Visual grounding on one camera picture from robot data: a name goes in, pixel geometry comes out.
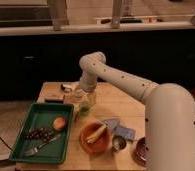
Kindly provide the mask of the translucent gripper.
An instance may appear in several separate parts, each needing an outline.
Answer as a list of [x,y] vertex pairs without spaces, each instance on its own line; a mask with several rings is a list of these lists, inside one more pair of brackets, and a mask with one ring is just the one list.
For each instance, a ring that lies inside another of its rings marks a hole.
[[79,114],[79,105],[81,103],[88,103],[91,110],[91,108],[96,104],[96,92],[93,91],[87,93],[79,87],[76,87],[73,91],[64,95],[64,103],[72,104],[74,106],[74,112],[76,114]]

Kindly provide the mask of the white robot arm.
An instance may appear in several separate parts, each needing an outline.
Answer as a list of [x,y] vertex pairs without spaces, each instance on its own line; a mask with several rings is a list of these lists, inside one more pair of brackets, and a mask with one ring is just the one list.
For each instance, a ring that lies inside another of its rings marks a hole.
[[145,147],[133,151],[135,162],[147,171],[195,171],[195,101],[188,90],[112,68],[101,52],[82,56],[79,65],[84,91],[94,91],[101,78],[145,106]]

